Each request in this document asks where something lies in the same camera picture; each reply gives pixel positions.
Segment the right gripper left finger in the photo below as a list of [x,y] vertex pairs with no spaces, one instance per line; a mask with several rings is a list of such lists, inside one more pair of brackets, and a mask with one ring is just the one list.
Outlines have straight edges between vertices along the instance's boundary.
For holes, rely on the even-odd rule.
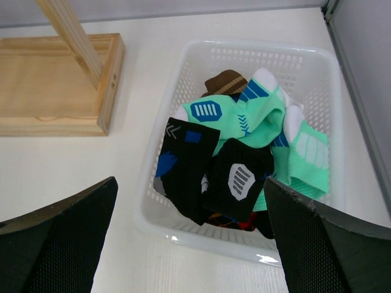
[[90,292],[117,192],[108,177],[1,222],[1,292]]

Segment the mint green patterned sock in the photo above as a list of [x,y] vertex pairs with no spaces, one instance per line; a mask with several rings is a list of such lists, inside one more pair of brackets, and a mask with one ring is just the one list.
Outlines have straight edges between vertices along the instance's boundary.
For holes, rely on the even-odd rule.
[[328,194],[327,135],[311,128],[299,107],[286,109],[282,132],[270,147],[274,179],[314,200]]

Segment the black blue grey sock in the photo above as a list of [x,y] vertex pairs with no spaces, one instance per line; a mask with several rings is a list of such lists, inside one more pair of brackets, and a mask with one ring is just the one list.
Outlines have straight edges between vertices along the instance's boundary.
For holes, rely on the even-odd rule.
[[164,130],[153,188],[198,225],[211,215],[202,207],[202,179],[219,136],[217,129],[172,117]]

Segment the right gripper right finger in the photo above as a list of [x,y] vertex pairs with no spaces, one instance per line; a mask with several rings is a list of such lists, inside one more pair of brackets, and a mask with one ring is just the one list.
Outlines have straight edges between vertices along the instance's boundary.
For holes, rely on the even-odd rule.
[[322,204],[273,178],[264,190],[290,292],[390,292],[390,228]]

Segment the brown striped sock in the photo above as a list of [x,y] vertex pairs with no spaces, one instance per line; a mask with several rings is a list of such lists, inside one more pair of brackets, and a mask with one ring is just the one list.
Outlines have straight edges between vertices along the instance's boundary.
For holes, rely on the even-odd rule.
[[246,86],[247,80],[241,73],[225,70],[205,81],[206,93],[202,97],[240,94]]

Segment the argyle red orange sock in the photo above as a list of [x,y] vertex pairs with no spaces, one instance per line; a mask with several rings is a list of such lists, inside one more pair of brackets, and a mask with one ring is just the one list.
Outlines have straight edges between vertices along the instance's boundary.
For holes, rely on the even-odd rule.
[[206,222],[221,228],[250,232],[258,230],[265,238],[274,239],[274,233],[267,211],[252,212],[247,222],[239,222],[234,218],[224,216],[220,213],[211,215]]

